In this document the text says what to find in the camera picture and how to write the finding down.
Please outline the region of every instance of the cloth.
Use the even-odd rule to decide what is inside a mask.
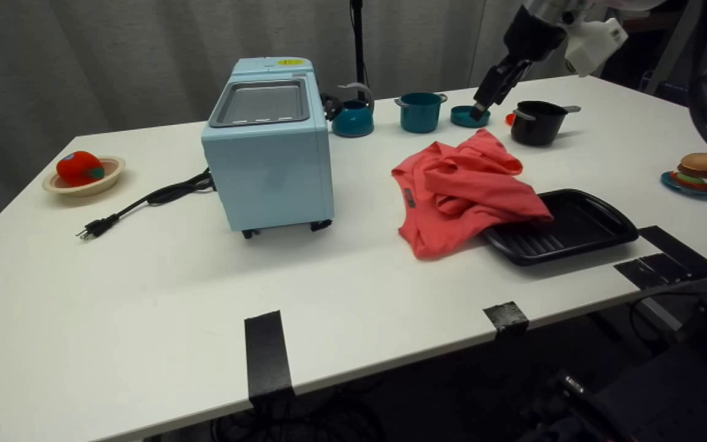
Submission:
[[[393,170],[404,199],[399,236],[421,260],[459,250],[484,228],[549,220],[533,186],[515,180],[520,159],[486,129],[459,147],[432,143]]]

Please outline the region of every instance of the floor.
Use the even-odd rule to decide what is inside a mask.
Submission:
[[[690,309],[686,298],[667,294],[663,301],[675,312]],[[648,360],[656,341],[642,321],[631,321],[629,307],[614,307],[154,442],[520,440],[531,429],[528,406],[558,374],[597,391]]]

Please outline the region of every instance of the white table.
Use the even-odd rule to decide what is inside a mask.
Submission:
[[[114,155],[126,180],[92,203],[42,188],[54,161],[0,213],[0,442],[143,438],[251,407],[242,320],[281,312],[296,392],[440,357],[496,336],[484,309],[515,301],[542,326],[624,301],[639,289],[614,263],[658,253],[635,241],[603,253],[507,266],[477,246],[420,263],[398,236],[402,199],[391,170],[432,139],[470,129],[447,94],[432,136],[408,136],[381,100],[375,133],[331,136],[333,226],[229,230],[213,193],[144,209],[97,241],[83,223],[207,166],[202,122],[75,137],[69,149]],[[549,149],[507,137],[520,99],[576,104]],[[520,84],[488,129],[522,159],[538,192],[575,186],[635,226],[663,226],[707,255],[707,203],[658,183],[684,153],[707,149],[684,109],[597,79]]]

